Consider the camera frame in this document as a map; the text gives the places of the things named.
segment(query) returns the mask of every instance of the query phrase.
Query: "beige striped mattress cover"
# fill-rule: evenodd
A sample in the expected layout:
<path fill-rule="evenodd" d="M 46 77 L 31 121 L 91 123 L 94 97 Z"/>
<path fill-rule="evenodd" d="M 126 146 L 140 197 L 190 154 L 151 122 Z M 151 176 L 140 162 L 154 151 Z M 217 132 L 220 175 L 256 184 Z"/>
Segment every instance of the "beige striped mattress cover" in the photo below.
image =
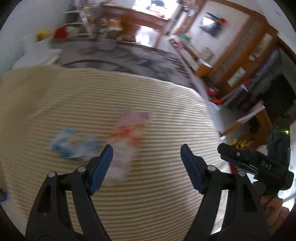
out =
<path fill-rule="evenodd" d="M 102 186 L 92 196 L 112 240 L 182 240 L 202 195 L 193 189 L 180 159 L 187 143 L 207 164 L 228 172 L 217 153 L 217 130 L 201 96 L 192 89 L 147 77 L 57 65 L 7 72 L 0 88 L 1 163 L 9 197 L 28 219 L 50 171 L 69 173 L 82 161 L 58 157 L 50 149 L 64 128 L 105 138 L 126 108 L 150 110 L 139 156 L 125 182 Z M 223 193 L 213 230 L 223 220 Z M 69 210 L 80 230 L 73 201 Z"/>

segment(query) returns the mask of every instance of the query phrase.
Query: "wooden chair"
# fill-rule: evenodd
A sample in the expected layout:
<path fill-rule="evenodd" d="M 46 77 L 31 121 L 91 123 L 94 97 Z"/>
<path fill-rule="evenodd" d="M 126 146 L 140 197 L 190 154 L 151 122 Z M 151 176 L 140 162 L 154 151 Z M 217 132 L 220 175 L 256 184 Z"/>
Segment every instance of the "wooden chair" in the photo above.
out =
<path fill-rule="evenodd" d="M 246 140 L 247 142 L 252 141 L 252 144 L 248 146 L 248 150 L 254 152 L 261 145 L 266 145 L 267 136 L 269 130 L 272 128 L 272 123 L 268 117 L 268 114 L 265 110 L 264 102 L 260 100 L 248 113 L 246 116 L 238 119 L 235 123 L 233 123 L 227 130 L 220 133 L 221 137 L 227 136 L 231 131 L 240 127 L 241 125 L 248 122 L 251 118 L 256 116 L 260 128 L 256 133 L 246 134 L 242 136 L 241 139 Z"/>

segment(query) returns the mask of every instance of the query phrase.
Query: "blue gripper pad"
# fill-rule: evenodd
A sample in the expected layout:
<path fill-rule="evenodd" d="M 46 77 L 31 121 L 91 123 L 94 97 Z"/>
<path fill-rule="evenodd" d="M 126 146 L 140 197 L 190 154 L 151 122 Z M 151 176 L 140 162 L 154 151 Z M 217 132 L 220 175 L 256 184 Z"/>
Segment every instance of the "blue gripper pad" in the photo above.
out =
<path fill-rule="evenodd" d="M 204 169 L 207 168 L 205 161 L 198 156 L 194 156 L 187 144 L 181 146 L 181 159 L 191 180 L 193 188 L 200 193 L 204 190 L 202 178 Z"/>
<path fill-rule="evenodd" d="M 91 176 L 91 186 L 89 189 L 90 195 L 94 195 L 94 193 L 100 189 L 103 183 L 105 175 L 113 159 L 113 147 L 108 146 L 105 152 L 101 155 L 101 160 L 99 161 Z"/>

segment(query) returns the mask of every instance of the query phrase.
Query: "striped fabric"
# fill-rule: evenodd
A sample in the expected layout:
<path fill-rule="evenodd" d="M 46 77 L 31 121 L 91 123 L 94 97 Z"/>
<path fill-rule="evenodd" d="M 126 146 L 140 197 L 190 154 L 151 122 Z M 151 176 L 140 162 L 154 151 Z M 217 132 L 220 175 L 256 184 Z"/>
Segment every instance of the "striped fabric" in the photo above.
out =
<path fill-rule="evenodd" d="M 120 185 L 101 187 L 92 200 L 112 240 L 180 241 L 202 196 L 193 189 L 180 158 L 187 143 L 195 155 L 229 171 L 217 153 L 217 130 L 194 90 L 151 78 L 56 65 L 10 71 L 0 89 L 0 155 L 10 198 L 27 219 L 46 175 L 72 172 L 85 162 L 50 149 L 64 128 L 103 140 L 126 108 L 153 111 L 139 156 Z M 69 210 L 81 231 L 73 200 Z M 215 222 L 221 226 L 225 193 Z"/>

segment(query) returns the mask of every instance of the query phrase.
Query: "human hand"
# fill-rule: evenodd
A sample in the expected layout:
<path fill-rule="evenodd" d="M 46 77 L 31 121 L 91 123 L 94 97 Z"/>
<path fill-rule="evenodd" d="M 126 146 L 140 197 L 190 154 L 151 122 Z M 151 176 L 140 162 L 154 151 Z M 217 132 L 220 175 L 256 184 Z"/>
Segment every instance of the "human hand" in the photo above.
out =
<path fill-rule="evenodd" d="M 264 196 L 261 198 L 261 205 L 266 205 L 273 196 Z M 270 235 L 272 235 L 284 222 L 290 211 L 286 207 L 282 207 L 283 200 L 275 196 L 266 207 L 271 208 L 270 214 L 267 217 Z"/>

